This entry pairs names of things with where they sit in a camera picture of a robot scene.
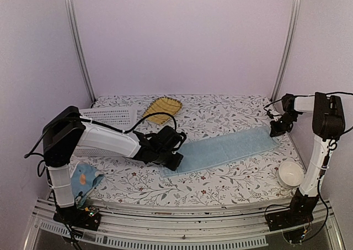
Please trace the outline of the light blue towel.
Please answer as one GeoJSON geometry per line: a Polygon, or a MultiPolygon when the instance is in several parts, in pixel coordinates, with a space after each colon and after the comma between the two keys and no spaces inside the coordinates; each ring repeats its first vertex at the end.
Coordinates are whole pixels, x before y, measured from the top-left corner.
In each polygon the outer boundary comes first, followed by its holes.
{"type": "Polygon", "coordinates": [[[161,167],[160,176],[172,177],[236,162],[271,151],[279,144],[279,140],[270,136],[267,126],[188,142],[179,149],[183,159],[177,169],[161,167]]]}

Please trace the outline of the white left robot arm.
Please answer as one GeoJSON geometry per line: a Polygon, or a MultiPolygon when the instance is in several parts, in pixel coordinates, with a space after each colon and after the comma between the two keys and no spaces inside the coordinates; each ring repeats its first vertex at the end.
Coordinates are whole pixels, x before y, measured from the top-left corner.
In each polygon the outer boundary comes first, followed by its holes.
{"type": "Polygon", "coordinates": [[[143,134],[131,128],[123,131],[84,118],[77,107],[69,106],[42,130],[44,161],[61,216],[71,225],[82,220],[69,176],[69,163],[77,147],[116,153],[145,164],[154,163],[175,171],[183,155],[178,151],[186,133],[166,125],[157,133],[143,134]]]}

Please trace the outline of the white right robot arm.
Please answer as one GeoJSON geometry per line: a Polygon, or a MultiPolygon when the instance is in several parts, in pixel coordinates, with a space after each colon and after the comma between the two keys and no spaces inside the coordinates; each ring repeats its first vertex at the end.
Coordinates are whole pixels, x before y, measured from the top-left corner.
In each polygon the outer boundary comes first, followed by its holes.
{"type": "Polygon", "coordinates": [[[314,95],[285,94],[280,102],[283,114],[270,114],[270,136],[291,132],[299,115],[312,114],[314,145],[303,182],[298,190],[302,196],[316,197],[329,167],[331,153],[345,133],[345,117],[341,98],[335,94],[316,92],[314,95]]]}

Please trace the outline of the white bowl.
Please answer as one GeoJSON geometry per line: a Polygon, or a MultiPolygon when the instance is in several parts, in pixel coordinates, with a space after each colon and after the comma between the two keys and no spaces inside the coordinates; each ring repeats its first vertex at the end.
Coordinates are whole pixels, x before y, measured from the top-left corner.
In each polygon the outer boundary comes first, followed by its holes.
{"type": "Polygon", "coordinates": [[[295,188],[303,182],[304,172],[297,163],[286,161],[280,164],[277,179],[282,187],[295,188]]]}

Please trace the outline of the floral patterned table mat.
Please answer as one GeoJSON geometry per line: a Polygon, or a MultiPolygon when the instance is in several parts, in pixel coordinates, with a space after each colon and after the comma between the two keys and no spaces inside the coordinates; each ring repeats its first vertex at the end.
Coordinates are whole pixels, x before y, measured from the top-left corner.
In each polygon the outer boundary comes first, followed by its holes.
{"type": "MultiPolygon", "coordinates": [[[[178,129],[188,141],[198,141],[230,132],[269,125],[264,112],[269,99],[260,95],[173,95],[182,103],[176,115],[178,129]]],[[[287,135],[279,145],[230,164],[164,178],[155,164],[143,164],[123,157],[73,156],[71,167],[89,163],[103,173],[91,199],[149,206],[212,206],[255,203],[290,198],[293,189],[277,180],[281,163],[300,158],[287,135]]]]}

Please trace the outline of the woven bamboo tray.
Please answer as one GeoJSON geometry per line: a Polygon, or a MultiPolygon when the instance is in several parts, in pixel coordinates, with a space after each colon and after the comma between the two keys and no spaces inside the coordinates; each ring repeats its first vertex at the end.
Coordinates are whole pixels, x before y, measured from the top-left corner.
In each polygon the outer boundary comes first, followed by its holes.
{"type": "MultiPolygon", "coordinates": [[[[153,113],[167,113],[175,116],[182,109],[182,106],[182,102],[177,99],[170,97],[159,97],[149,105],[147,110],[144,112],[143,117],[153,113]]],[[[171,117],[164,114],[158,114],[147,118],[148,121],[158,125],[163,125],[169,119],[171,119],[171,117]]]]}

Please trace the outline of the white plastic mesh basket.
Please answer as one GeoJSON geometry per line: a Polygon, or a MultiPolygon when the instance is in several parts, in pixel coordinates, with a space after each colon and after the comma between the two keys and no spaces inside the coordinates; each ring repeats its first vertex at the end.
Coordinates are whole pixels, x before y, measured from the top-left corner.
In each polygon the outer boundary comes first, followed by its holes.
{"type": "MultiPolygon", "coordinates": [[[[117,129],[128,130],[137,122],[137,109],[134,107],[103,107],[80,109],[79,113],[84,118],[92,118],[95,121],[113,126],[117,129]]],[[[76,147],[75,156],[102,156],[119,157],[120,154],[92,147],[76,147]]]]}

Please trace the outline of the blue cartoon print towel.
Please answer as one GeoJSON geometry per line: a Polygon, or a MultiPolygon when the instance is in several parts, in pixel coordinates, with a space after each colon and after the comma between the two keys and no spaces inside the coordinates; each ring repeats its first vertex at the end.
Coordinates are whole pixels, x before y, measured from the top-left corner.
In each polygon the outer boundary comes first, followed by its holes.
{"type": "Polygon", "coordinates": [[[90,193],[104,178],[103,172],[85,162],[78,162],[71,174],[71,187],[74,202],[81,208],[90,193]]]}

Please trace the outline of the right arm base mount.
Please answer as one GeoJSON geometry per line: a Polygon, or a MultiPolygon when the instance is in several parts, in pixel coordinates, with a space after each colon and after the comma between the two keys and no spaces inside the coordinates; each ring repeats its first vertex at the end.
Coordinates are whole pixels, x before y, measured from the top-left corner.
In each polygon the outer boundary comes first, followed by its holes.
{"type": "Polygon", "coordinates": [[[297,189],[291,199],[288,209],[265,213],[265,220],[270,231],[277,231],[298,225],[304,225],[314,220],[313,210],[317,205],[319,195],[302,195],[297,189]]]}

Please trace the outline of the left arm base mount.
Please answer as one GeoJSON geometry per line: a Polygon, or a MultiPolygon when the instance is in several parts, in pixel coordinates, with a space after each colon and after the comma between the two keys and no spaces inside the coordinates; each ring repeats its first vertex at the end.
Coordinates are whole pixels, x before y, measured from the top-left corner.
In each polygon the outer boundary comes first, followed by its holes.
{"type": "Polygon", "coordinates": [[[101,220],[99,211],[95,206],[83,208],[77,208],[75,205],[67,208],[57,206],[53,220],[68,226],[97,231],[101,220]]]}

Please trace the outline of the aluminium front rail frame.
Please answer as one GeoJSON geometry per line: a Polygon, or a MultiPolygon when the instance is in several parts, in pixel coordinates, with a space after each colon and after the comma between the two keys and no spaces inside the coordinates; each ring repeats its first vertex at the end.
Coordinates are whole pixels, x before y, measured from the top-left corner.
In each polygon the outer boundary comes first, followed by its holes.
{"type": "Polygon", "coordinates": [[[265,216],[288,199],[218,206],[145,206],[94,201],[98,228],[71,231],[54,219],[52,198],[38,199],[25,249],[347,249],[329,203],[313,222],[272,231],[265,216]]]}

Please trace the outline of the right aluminium frame post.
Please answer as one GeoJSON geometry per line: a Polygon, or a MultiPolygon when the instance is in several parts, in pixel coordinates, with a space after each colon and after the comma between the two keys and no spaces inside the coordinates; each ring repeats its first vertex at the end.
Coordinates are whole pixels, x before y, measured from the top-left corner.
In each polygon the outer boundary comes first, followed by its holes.
{"type": "Polygon", "coordinates": [[[301,8],[301,0],[292,0],[290,19],[288,24],[284,50],[281,56],[281,61],[279,65],[279,70],[276,75],[275,84],[271,93],[272,102],[274,102],[278,98],[279,92],[284,80],[286,67],[290,58],[291,47],[292,47],[293,39],[296,32],[296,26],[298,22],[299,13],[300,13],[300,8],[301,8]]]}

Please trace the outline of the aluminium frame post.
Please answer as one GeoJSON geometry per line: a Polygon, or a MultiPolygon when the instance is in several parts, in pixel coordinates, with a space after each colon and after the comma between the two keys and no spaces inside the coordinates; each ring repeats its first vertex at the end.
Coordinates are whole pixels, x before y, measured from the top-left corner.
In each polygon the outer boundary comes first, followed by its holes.
{"type": "Polygon", "coordinates": [[[85,88],[87,90],[89,99],[91,101],[91,104],[93,104],[96,101],[96,96],[94,93],[92,80],[91,80],[91,77],[88,72],[88,67],[87,67],[85,56],[84,56],[83,46],[82,46],[81,38],[79,35],[79,28],[78,28],[78,23],[77,23],[75,8],[74,8],[74,1],[73,0],[64,0],[64,2],[65,2],[65,6],[66,6],[69,27],[70,27],[70,31],[72,34],[72,39],[73,39],[74,48],[75,48],[77,59],[78,59],[79,68],[80,68],[80,71],[82,74],[83,82],[84,82],[85,88]]]}
{"type": "Polygon", "coordinates": [[[300,8],[301,8],[301,0],[292,0],[290,19],[288,24],[284,50],[281,56],[281,61],[279,65],[279,70],[276,75],[275,84],[271,93],[272,102],[274,102],[278,98],[279,92],[284,80],[286,67],[290,58],[291,47],[292,47],[293,39],[296,32],[296,26],[298,22],[299,13],[300,13],[300,8]]]}

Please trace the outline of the left aluminium frame post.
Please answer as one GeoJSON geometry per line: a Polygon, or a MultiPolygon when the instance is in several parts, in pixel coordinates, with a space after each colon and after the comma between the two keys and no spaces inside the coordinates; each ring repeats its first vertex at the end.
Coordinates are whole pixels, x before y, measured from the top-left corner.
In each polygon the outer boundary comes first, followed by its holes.
{"type": "Polygon", "coordinates": [[[64,0],[64,2],[65,2],[65,6],[66,6],[69,27],[70,27],[70,31],[72,34],[72,39],[73,39],[74,48],[75,48],[77,59],[78,59],[79,68],[80,68],[80,71],[82,74],[83,82],[84,82],[85,88],[87,90],[89,99],[91,101],[91,104],[93,104],[96,101],[96,96],[94,93],[92,80],[91,80],[91,77],[88,72],[88,67],[87,67],[85,56],[84,56],[83,46],[82,46],[81,38],[79,35],[79,28],[78,28],[78,23],[77,23],[75,8],[74,8],[74,1],[73,0],[64,0]]]}

